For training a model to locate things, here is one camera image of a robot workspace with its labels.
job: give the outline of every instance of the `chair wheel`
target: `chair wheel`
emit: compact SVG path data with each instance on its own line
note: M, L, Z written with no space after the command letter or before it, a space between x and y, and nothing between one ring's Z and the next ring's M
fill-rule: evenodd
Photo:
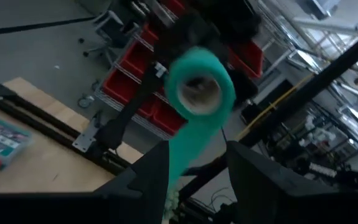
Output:
M92 90L93 91L96 91L97 87L99 86L100 84L100 81L99 80L96 80L93 84L92 84Z
M79 106L80 108L86 109L86 108L88 108L90 105L92 105L93 101L94 101L94 98L93 98L93 97L91 97L91 96L83 96L82 98L80 98L80 99L78 100L77 103L78 103L78 106Z

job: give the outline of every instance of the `yellow cable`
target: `yellow cable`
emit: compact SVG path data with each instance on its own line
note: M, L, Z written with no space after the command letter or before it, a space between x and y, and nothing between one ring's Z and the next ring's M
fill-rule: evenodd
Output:
M250 128L252 128L252 126L263 116L265 115L268 111L270 111L270 109L272 109L274 106L276 106L279 102L281 102L282 100L284 100L289 94L291 94L295 89L297 89L297 87L299 87L300 85L302 85L304 82L306 82L307 80L309 80L310 78L312 78L314 76L314 73L308 75L307 77L304 77L300 82L298 82L298 84L296 84L294 87L292 87L290 90L288 90L286 93L284 93L283 95L281 95L276 101L274 101L274 103L272 103L270 106L268 106L264 111L262 111L255 119L253 119L253 121L248 124L248 126L240 133L237 135L236 140L239 140L241 138L243 138L244 136L246 136L250 130Z

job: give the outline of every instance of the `green tape roll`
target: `green tape roll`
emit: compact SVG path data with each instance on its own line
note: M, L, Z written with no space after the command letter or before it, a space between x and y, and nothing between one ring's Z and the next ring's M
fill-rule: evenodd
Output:
M200 77L213 78L220 87L220 106L209 114L195 114L184 105L179 94L183 83ZM177 180L205 149L213 136L231 113L235 92L233 83L218 58L207 49L194 47L171 64L165 92L173 107L189 122L169 140L169 187L175 187Z

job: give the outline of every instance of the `wooden tabletop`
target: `wooden tabletop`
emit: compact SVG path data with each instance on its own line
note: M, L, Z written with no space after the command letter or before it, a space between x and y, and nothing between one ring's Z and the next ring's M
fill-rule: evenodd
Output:
M87 127L89 120L22 78L4 85L72 128L82 132ZM2 111L0 118L30 131L33 138L32 143L9 166L0 170L0 192L92 191L114 178L101 167ZM125 143L117 150L122 158L132 163L142 156Z

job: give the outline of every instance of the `metal pole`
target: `metal pole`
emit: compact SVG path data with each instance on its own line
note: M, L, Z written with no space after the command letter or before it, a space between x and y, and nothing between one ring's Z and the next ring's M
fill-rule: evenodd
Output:
M355 88L338 81L335 81L334 84L358 96L358 90L356 90Z
M283 55L281 55L265 72L263 72L263 75L268 75L270 72L272 72L283 60L291 55L292 51L292 49L288 49L286 52L284 52Z
M265 44L262 48L261 48L261 51L262 52L265 52L267 50L267 48L269 48L272 44L274 44L275 42L275 39L271 38L267 44Z
M306 65L305 63L303 62L300 62L298 60L295 60L294 58L292 57L288 57L286 59L286 61L288 63L291 63L293 66L295 66L296 68L302 68L302 69L306 69L307 71L309 72L313 72L313 73L317 73L315 70L313 70L312 68L309 68L309 65Z
M342 91L338 89L337 85L331 84L331 86L327 87L327 91L342 105L351 105L352 103L343 95Z
M301 48L299 46L296 46L296 45L295 45L295 48L297 50L300 50L300 51L304 52L304 53L307 53L307 54L310 54L310 55L315 56L317 58L320 58L321 60L325 60L327 62L332 62L333 61L333 59L331 59L329 57L326 57L326 56L324 56L322 54L316 54L315 52L313 52L311 50L306 50L306 49L303 49L303 48ZM355 71L355 72L358 72L358 66L357 65L353 65L350 69Z
M291 96L286 102L283 102L276 111L272 112L272 114L258 126L251 129L251 131L240 140L240 143L247 147L254 146L263 136L266 136L273 127L288 119L293 113L297 112L304 104L312 100L320 91L324 90L332 81L341 76L347 69L357 62L358 42L325 68L318 76L307 83L296 94ZM225 154L216 158L207 167L207 169L200 170L198 176L180 190L180 202L191 197L191 195L196 193L201 187L227 168Z
M322 37L316 44L315 47L320 47L320 45L331 35L331 32L325 32L324 37Z
M301 27L315 29L315 30L323 30L329 32L335 32L340 34L348 34L348 35L358 35L358 26L349 26L338 24L338 22L326 22L326 21L315 21L313 19L308 18L293 18L293 21Z
M304 32L304 30L297 25L297 23L292 20L291 16L283 10L275 1L270 0L270 2L274 5L276 10L284 17L284 19L290 24L290 26L299 34L299 36L309 45L309 47L313 47L315 42L311 40L311 38Z

